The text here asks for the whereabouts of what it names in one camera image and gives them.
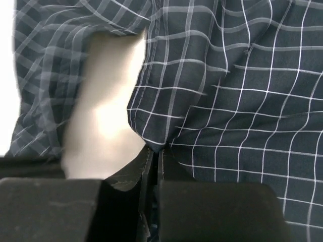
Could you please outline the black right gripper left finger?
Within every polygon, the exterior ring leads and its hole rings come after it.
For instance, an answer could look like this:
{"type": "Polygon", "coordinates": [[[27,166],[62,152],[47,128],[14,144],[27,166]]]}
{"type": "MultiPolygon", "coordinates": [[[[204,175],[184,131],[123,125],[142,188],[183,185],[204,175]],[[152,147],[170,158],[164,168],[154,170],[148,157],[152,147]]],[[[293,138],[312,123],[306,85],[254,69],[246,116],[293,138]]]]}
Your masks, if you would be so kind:
{"type": "Polygon", "coordinates": [[[1,158],[1,241],[136,241],[143,148],[106,179],[67,179],[55,158],[1,158]]]}

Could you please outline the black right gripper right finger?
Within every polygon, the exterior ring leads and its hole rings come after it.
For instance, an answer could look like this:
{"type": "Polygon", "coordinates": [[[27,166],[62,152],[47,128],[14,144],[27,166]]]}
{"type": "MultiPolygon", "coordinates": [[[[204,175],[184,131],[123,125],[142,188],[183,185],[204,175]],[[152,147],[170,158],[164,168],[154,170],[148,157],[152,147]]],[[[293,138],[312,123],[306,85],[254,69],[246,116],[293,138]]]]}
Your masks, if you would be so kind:
{"type": "Polygon", "coordinates": [[[274,191],[196,181],[169,150],[158,156],[160,241],[290,241],[274,191]]]}

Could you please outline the cream white pillow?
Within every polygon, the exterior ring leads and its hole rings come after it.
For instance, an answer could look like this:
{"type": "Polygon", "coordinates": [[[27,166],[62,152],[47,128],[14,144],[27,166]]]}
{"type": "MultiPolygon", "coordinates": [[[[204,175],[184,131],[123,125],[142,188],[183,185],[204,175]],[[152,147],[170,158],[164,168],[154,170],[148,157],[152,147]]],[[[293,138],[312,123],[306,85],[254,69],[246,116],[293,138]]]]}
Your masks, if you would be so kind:
{"type": "Polygon", "coordinates": [[[88,53],[85,78],[64,132],[62,167],[67,178],[105,179],[145,145],[127,116],[145,57],[145,35],[95,34],[88,53]]]}

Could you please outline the dark plaid pillowcase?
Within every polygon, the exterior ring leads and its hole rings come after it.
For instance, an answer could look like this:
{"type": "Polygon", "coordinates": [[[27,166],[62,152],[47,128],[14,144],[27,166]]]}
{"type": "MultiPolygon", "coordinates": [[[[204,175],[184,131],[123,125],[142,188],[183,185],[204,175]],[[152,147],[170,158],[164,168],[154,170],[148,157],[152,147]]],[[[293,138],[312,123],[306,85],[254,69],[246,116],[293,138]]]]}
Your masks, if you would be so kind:
{"type": "Polygon", "coordinates": [[[60,156],[90,37],[142,31],[131,130],[198,180],[269,185],[292,241],[322,241],[322,1],[17,1],[7,155],[60,156]]]}

